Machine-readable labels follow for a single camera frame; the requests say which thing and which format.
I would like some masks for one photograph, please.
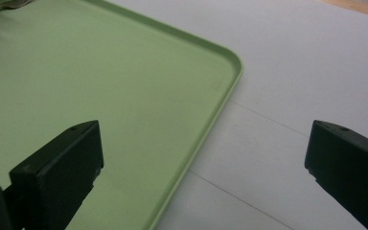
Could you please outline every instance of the wooden surface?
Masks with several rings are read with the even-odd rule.
[[[320,0],[341,8],[345,8],[355,12],[363,12],[368,14],[368,4],[357,2],[355,0]]]

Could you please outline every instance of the white table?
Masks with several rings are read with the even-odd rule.
[[[315,119],[368,137],[368,15],[316,0],[111,1],[245,67],[157,229],[364,229],[304,158]]]

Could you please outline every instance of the green tray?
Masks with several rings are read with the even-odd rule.
[[[99,120],[105,166],[67,229],[152,229],[241,74],[231,51],[104,1],[0,11],[0,185]]]

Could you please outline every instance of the table surface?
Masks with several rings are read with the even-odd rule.
[[[368,15],[315,0],[112,2],[222,44],[245,68],[157,229],[364,229],[304,158],[315,119],[368,137]]]

